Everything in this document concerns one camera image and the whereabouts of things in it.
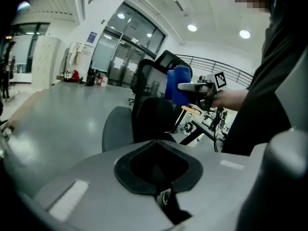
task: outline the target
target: person's arm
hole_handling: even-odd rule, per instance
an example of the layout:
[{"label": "person's arm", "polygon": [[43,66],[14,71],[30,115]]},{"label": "person's arm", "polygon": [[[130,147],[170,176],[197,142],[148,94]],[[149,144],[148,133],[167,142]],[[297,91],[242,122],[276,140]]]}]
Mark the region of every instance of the person's arm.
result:
[{"label": "person's arm", "polygon": [[248,90],[222,90],[212,103],[212,107],[224,107],[230,110],[239,111]]}]

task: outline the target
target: white locker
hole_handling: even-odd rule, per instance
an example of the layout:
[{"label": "white locker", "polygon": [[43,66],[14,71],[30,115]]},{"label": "white locker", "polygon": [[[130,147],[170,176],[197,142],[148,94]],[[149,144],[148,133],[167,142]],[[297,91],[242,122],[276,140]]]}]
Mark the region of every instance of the white locker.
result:
[{"label": "white locker", "polygon": [[52,86],[54,64],[61,40],[39,36],[32,62],[32,87],[44,89]]}]

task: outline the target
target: glass door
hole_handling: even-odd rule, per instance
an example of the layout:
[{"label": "glass door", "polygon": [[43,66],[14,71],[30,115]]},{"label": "glass door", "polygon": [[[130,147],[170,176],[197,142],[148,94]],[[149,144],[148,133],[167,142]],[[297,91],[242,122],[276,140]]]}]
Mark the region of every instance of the glass door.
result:
[{"label": "glass door", "polygon": [[108,84],[130,88],[134,73],[137,71],[142,57],[142,50],[126,41],[121,41],[110,62]]}]

